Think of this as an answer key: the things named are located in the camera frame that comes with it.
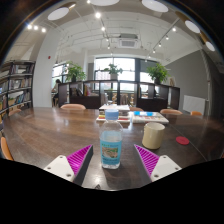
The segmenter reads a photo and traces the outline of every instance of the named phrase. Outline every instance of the green plant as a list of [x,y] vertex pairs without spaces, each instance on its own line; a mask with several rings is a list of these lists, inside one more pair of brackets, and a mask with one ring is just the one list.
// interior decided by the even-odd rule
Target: green plant
[[80,81],[86,78],[86,74],[82,71],[81,66],[73,63],[72,61],[68,61],[67,64],[69,64],[69,67],[65,70],[66,72],[68,72],[68,74],[66,74],[65,81],[72,81],[73,77],[76,77],[76,79]]
[[166,81],[167,77],[170,77],[170,74],[168,74],[166,68],[160,63],[157,63],[155,67],[147,67],[146,71],[149,73],[152,80],[159,79],[160,82],[162,82]]
[[109,74],[115,74],[115,75],[119,75],[118,73],[121,73],[123,72],[123,69],[122,68],[117,68],[117,65],[114,65],[114,64],[109,64],[109,67],[110,68],[105,68],[104,71],[109,71]]

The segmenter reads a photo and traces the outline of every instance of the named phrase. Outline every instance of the bottle label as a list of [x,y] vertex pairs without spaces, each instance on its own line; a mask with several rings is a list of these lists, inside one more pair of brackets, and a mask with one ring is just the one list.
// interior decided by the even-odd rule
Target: bottle label
[[100,140],[100,152],[103,164],[116,165],[120,162],[121,143],[122,141],[106,142]]

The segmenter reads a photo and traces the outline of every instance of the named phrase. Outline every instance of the water bottle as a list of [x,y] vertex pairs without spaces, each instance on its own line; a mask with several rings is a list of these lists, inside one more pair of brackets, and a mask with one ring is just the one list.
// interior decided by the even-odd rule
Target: water bottle
[[123,127],[117,121],[119,111],[105,110],[103,126],[100,129],[100,153],[102,167],[116,169],[120,165]]

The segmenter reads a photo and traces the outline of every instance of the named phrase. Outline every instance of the chair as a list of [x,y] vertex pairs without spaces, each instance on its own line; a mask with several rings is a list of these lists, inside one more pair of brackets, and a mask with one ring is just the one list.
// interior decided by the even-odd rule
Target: chair
[[15,114],[15,113],[19,113],[20,111],[21,111],[20,109],[11,110],[11,111],[9,112],[9,116],[12,116],[12,115]]
[[175,115],[181,115],[183,114],[181,111],[179,110],[173,110],[173,109],[162,109],[160,111],[161,114],[175,114]]
[[191,111],[191,115],[193,115],[193,116],[202,116],[202,113],[200,113],[198,111]]
[[2,149],[3,155],[6,159],[14,161],[14,159],[12,158],[12,155],[9,151],[9,147],[7,145],[6,139],[4,137],[1,137],[1,149]]
[[61,106],[61,109],[66,109],[66,110],[85,110],[86,107],[83,106],[82,104],[65,104]]
[[139,107],[129,107],[129,108],[130,108],[130,111],[144,111]]

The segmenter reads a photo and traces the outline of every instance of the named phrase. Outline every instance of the paper cup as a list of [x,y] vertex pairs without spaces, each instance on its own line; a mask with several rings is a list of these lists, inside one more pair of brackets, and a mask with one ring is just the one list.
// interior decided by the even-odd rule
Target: paper cup
[[165,126],[156,122],[147,123],[144,126],[142,144],[148,149],[158,149],[161,146]]

